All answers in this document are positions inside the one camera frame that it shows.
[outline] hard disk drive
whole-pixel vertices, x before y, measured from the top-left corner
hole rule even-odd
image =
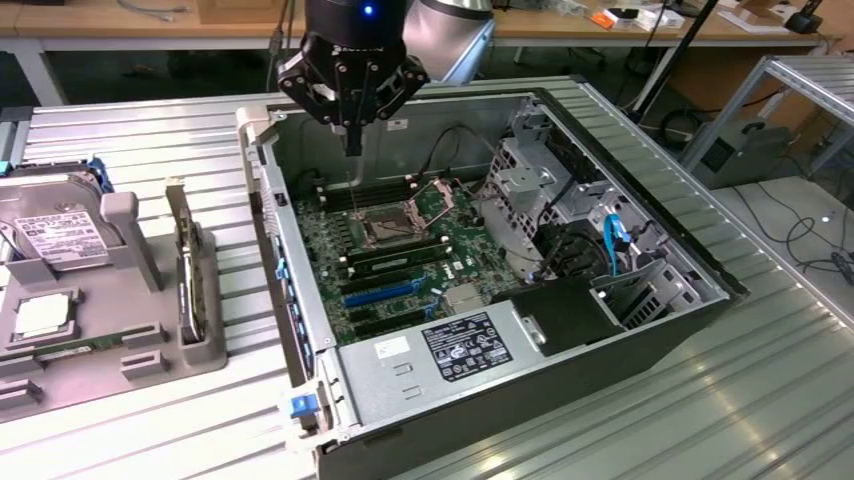
[[[108,185],[83,162],[0,178],[0,233],[19,258],[42,257],[56,271],[108,263],[107,249],[123,244],[100,215]]]

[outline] slotted metal platform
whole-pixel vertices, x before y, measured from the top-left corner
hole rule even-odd
[[[778,266],[774,252],[593,88],[566,78],[467,88],[522,86],[549,89],[590,125],[753,294],[650,372],[401,478],[850,478],[850,319]],[[286,101],[255,95],[36,110],[27,161],[98,153],[118,189],[143,200],[148,235],[171,221],[163,179],[186,176],[194,216],[219,242],[231,358],[212,374],[0,425],[3,471],[34,479],[311,475],[311,460],[283,448],[287,420],[275,403],[288,383],[234,133],[239,106]]]
[[[775,105],[777,101],[791,92],[798,92],[848,124],[846,133],[813,161],[812,172],[816,172],[822,167],[854,138],[854,56],[763,57],[747,75],[721,114],[715,117],[715,121],[709,128],[703,129],[698,138],[689,145],[682,157],[682,164],[686,170],[691,171],[699,164],[721,134],[721,130],[734,119],[766,74],[777,78],[789,87],[789,90],[777,95],[777,99],[771,99],[770,105]],[[765,108],[759,116],[767,117],[771,111],[773,107]]]

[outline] wooden table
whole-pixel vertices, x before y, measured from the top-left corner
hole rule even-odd
[[[20,11],[20,4],[0,3],[0,37],[14,37],[18,35],[15,33],[15,21],[18,20]]]
[[[174,14],[174,22],[163,22],[126,10],[115,0],[68,0],[68,5],[63,7],[18,7],[20,12],[15,30],[19,37],[6,42],[12,45],[6,50],[16,55],[42,105],[67,103],[44,57],[47,51],[267,49],[272,24],[204,25],[199,21],[195,0],[146,0],[146,6],[150,7],[178,5],[190,6],[192,11]],[[561,16],[551,12],[497,11],[495,20],[498,46],[638,47],[649,37],[649,33],[638,27],[609,31],[587,18]],[[674,53],[689,24],[690,20],[679,30],[662,29],[650,43],[651,46],[669,47],[666,60]],[[292,46],[298,45],[303,32],[304,18],[300,14],[294,23]],[[825,32],[825,35],[830,38],[841,36],[838,32]],[[817,35],[750,34],[713,15],[691,45],[820,47],[821,44]],[[657,70],[650,76],[647,87],[659,74],[661,70]],[[647,91],[645,89],[638,101]]]

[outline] cable on floor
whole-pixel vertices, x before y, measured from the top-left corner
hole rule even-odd
[[[798,256],[794,253],[794,249],[791,244],[801,240],[804,237],[806,237],[810,233],[813,235],[816,235],[830,247],[832,249],[836,250],[836,254],[840,253],[845,253],[848,258],[844,258],[842,261],[846,264],[854,265],[854,262],[852,262],[852,260],[854,259],[854,255],[852,255],[852,252],[845,248],[845,240],[846,240],[846,225],[845,222],[848,220],[848,215],[849,215],[849,208],[848,206],[845,207],[845,214],[842,216],[842,237],[840,239],[840,244],[837,245],[836,243],[833,243],[830,240],[828,240],[828,238],[816,231],[816,219],[813,217],[802,217],[801,214],[798,213],[798,211],[790,206],[787,205],[782,200],[779,200],[774,195],[771,195],[771,193],[766,190],[765,186],[759,183],[757,183],[757,186],[759,187],[759,189],[762,190],[762,192],[767,195],[767,197],[775,202],[778,203],[783,208],[786,208],[791,214],[795,216],[795,218],[798,219],[798,221],[794,223],[794,225],[791,226],[791,228],[789,229],[789,231],[786,232],[786,237],[785,238],[775,238],[769,231],[765,228],[765,224],[762,223],[762,221],[759,220],[759,216],[757,215],[757,212],[754,211],[750,203],[747,202],[747,199],[745,198],[742,192],[739,191],[738,187],[733,187],[733,190],[735,191],[735,194],[738,195],[738,198],[741,199],[742,203],[745,204],[745,207],[747,207],[747,211],[750,212],[750,216],[753,217],[754,221],[757,222],[757,226],[759,227],[759,230],[762,232],[762,234],[765,235],[765,237],[773,241],[774,243],[782,244],[786,246],[786,251],[789,253],[789,256],[793,258],[793,260],[795,261],[795,267],[801,267],[804,273],[806,273],[809,268],[813,268],[816,270],[824,271],[824,272],[832,272],[832,273],[840,273],[844,278],[846,278],[846,272],[842,271],[842,269],[840,268],[840,266],[837,265],[837,261],[834,260],[834,255],[832,254],[832,257],[829,259],[813,259],[813,260],[801,260],[798,258]],[[805,230],[804,232],[801,232],[799,234],[795,235],[795,230],[798,229],[798,227],[804,226]],[[834,267],[833,268],[825,268],[824,266],[817,266],[817,264],[830,264]]]

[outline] black cable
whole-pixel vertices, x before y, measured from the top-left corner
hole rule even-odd
[[[276,67],[276,59],[279,58],[279,51],[282,50],[282,41],[284,37],[284,31],[282,30],[282,26],[284,25],[284,15],[287,14],[290,5],[291,5],[291,0],[284,0],[284,2],[282,3],[282,10],[279,10],[279,18],[276,20],[276,26],[272,29],[272,34],[270,35],[270,44],[267,46],[270,61],[267,63],[267,80],[264,80],[266,92],[272,92],[272,84],[275,83],[272,82],[272,72]],[[291,44],[290,36],[291,34],[288,33],[288,45]]]
[[[795,217],[798,217],[798,219],[799,219],[799,218],[802,218],[802,217],[801,217],[801,214],[798,213],[798,211],[797,211],[794,208],[791,208],[786,203],[783,203],[783,201],[782,201],[782,200],[779,200],[774,195],[771,195],[771,192],[769,192],[769,191],[765,189],[765,187],[762,186],[762,184],[761,184],[761,183],[757,183],[757,186],[758,186],[758,187],[759,187],[759,189],[765,192],[765,194],[769,196],[769,198],[770,198],[771,200],[774,200],[774,202],[777,202],[782,207],[785,207],[785,208],[791,212],[791,214],[793,214]],[[840,245],[837,245],[836,243],[833,243],[830,240],[828,240],[828,238],[826,238],[821,233],[818,233],[818,232],[816,232],[816,231],[814,231],[814,232],[813,232],[813,234],[814,234],[818,238],[821,238],[821,239],[822,239],[822,241],[824,241],[824,242],[830,246],[830,248],[837,248],[837,249],[840,249],[840,251],[845,251],[845,252],[848,253],[848,250],[844,248],[844,246],[840,246]]]
[[[816,259],[816,260],[801,260],[798,258],[798,256],[794,253],[794,249],[791,247],[793,242],[795,242],[797,240],[802,239],[806,235],[809,235],[810,233],[813,235],[816,235],[818,238],[822,239],[822,241],[825,241],[825,243],[828,243],[832,248],[838,249],[841,252],[845,252],[849,254],[848,250],[842,245],[836,245],[833,242],[830,242],[830,240],[828,240],[825,238],[825,236],[822,234],[820,234],[814,228],[816,228],[816,219],[813,217],[801,217],[801,214],[798,213],[798,211],[791,208],[786,203],[783,203],[774,195],[771,195],[771,193],[765,189],[765,187],[761,184],[757,184],[757,186],[759,187],[759,189],[765,192],[765,194],[769,196],[769,198],[775,201],[779,205],[782,205],[798,218],[798,221],[795,222],[795,224],[791,226],[791,228],[789,229],[789,232],[786,233],[786,238],[779,239],[771,236],[771,234],[767,232],[767,230],[765,229],[765,225],[762,224],[762,221],[759,220],[759,216],[757,215],[757,212],[754,211],[753,207],[750,206],[750,203],[747,202],[747,199],[745,198],[745,196],[742,195],[742,192],[738,190],[738,187],[733,187],[733,190],[735,191],[735,194],[738,195],[742,203],[745,204],[745,207],[747,207],[747,211],[750,212],[750,215],[754,219],[754,221],[757,222],[757,226],[759,227],[759,230],[762,231],[762,234],[766,236],[766,238],[769,240],[771,240],[775,243],[779,243],[782,245],[786,246],[786,251],[789,252],[789,256],[791,257],[791,259],[795,261],[795,267],[804,267],[804,272],[806,273],[806,270],[809,268],[813,268],[816,270],[821,270],[824,272],[832,272],[832,273],[840,273],[842,274],[842,270],[836,267],[833,269],[830,268],[824,268],[824,267],[818,267],[816,266],[816,264],[818,263],[830,263],[832,265],[836,265],[836,262],[832,259]],[[842,242],[845,242],[845,220],[848,218],[848,207],[846,207],[846,214],[844,215],[842,218],[842,222],[844,222],[844,230],[842,230]],[[805,227],[805,231],[798,234],[797,236],[794,235],[794,232],[797,230],[797,228],[799,226]]]
[[[658,30],[658,25],[662,22],[662,17],[665,16],[665,10],[667,10],[667,5],[666,2],[662,2],[662,8],[661,11],[658,12],[658,18],[655,19],[655,25],[653,26],[653,30],[650,30],[650,35],[646,37],[646,42],[643,43],[643,47],[641,48],[641,61],[643,61],[643,57],[646,54],[647,49],[650,48],[650,43],[653,42],[653,37],[655,37],[655,32]],[[614,98],[614,105],[617,105],[619,107],[621,104],[621,100],[623,98],[623,90],[626,88],[626,83],[629,82],[629,75],[626,75],[623,77],[623,82],[619,85],[619,90],[617,91],[617,97]]]
[[[549,212],[549,210],[551,210],[553,207],[558,204],[558,202],[561,201],[566,193],[570,191],[570,188],[573,187],[573,185],[575,185],[575,180],[570,178],[563,184],[563,187],[561,187],[561,191],[558,192],[558,195],[555,195],[555,198],[553,198],[551,201],[543,206],[543,209],[539,211],[539,214],[537,215],[537,220],[534,221],[534,227],[537,228],[537,230],[539,230],[539,222],[543,219],[546,212]]]
[[[769,93],[766,96],[763,96],[762,98],[758,98],[757,100],[753,100],[747,103],[745,103],[739,108],[746,108],[746,107],[751,107],[762,102],[765,102],[766,100],[769,100],[774,95],[777,95],[778,93],[782,93],[783,88],[775,90],[774,92]],[[723,111],[723,108],[713,108],[710,110],[699,110],[695,108],[679,108],[677,110],[671,110],[670,112],[667,112],[667,114],[662,117],[662,121],[658,124],[658,137],[662,140],[662,143],[665,144],[665,146],[667,148],[671,149],[683,149],[687,145],[687,141],[685,140],[674,140],[673,137],[669,136],[669,129],[670,129],[670,123],[681,117],[685,117],[687,120],[691,121],[693,125],[693,129],[694,131],[697,131],[701,127],[701,125],[703,124],[703,120],[698,117],[698,114],[707,114],[707,113],[718,113]]]
[[[296,6],[291,5],[288,14],[288,33],[284,37],[284,58],[286,60],[291,56],[291,34],[294,33],[294,17],[296,15]]]
[[[493,144],[490,143],[490,141],[486,139],[486,137],[483,136],[483,134],[481,134],[481,132],[478,132],[474,128],[471,128],[469,125],[462,124],[462,123],[455,123],[454,125],[451,125],[450,127],[447,127],[445,130],[442,130],[442,133],[439,133],[439,136],[437,137],[437,141],[433,144],[433,147],[430,147],[430,153],[427,154],[427,159],[425,160],[425,163],[422,164],[422,167],[418,169],[418,173],[415,174],[415,181],[421,181],[422,178],[425,178],[425,175],[427,174],[427,171],[430,170],[430,166],[433,164],[433,157],[437,153],[437,148],[439,147],[439,144],[442,143],[442,139],[445,138],[445,136],[457,131],[457,130],[463,130],[466,132],[469,132],[471,134],[471,136],[474,136],[478,141],[481,142],[481,145],[483,145],[483,147],[490,151],[490,153],[493,154],[493,157],[495,157],[498,155],[498,150],[495,149],[495,147],[493,146]],[[457,154],[459,153],[459,139],[458,139],[458,143],[457,143],[457,149],[454,151],[454,155],[451,155],[451,159],[449,160],[447,163],[447,167],[451,166],[451,163],[454,162],[454,159],[457,158]]]
[[[537,272],[537,274],[534,275],[535,279],[541,279],[543,277],[543,275],[546,274],[546,270],[549,269],[549,264],[554,260],[555,255],[558,254],[558,251],[561,250],[561,247],[563,246],[563,242],[569,238],[578,238],[579,240],[582,240],[585,243],[587,243],[589,245],[591,245],[594,247],[594,251],[597,252],[597,257],[599,257],[599,261],[602,262],[602,265],[605,266],[605,272],[607,273],[609,268],[610,268],[611,265],[609,263],[609,257],[607,257],[607,255],[605,253],[605,249],[602,248],[602,245],[599,245],[599,242],[597,242],[590,237],[590,235],[586,235],[585,233],[581,233],[581,232],[570,232],[569,229],[565,229],[563,233],[561,234],[561,239],[558,240],[558,243],[555,244],[555,246],[553,247],[551,251],[549,252],[549,255],[546,255],[546,258],[543,260],[541,269]]]

